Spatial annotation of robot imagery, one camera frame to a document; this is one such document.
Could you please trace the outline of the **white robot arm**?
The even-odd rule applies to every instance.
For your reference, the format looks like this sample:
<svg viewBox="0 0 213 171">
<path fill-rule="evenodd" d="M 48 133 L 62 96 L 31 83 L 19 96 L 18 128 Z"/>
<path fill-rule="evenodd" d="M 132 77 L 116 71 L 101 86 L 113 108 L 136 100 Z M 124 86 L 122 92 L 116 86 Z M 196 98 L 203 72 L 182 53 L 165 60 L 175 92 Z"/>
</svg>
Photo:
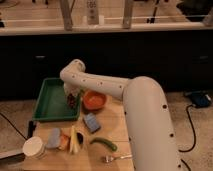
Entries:
<svg viewBox="0 0 213 171">
<path fill-rule="evenodd" d="M 85 72 L 72 60 L 60 71 L 66 93 L 87 88 L 122 101 L 135 171 L 183 171 L 165 93 L 153 78 L 120 78 Z"/>
</svg>

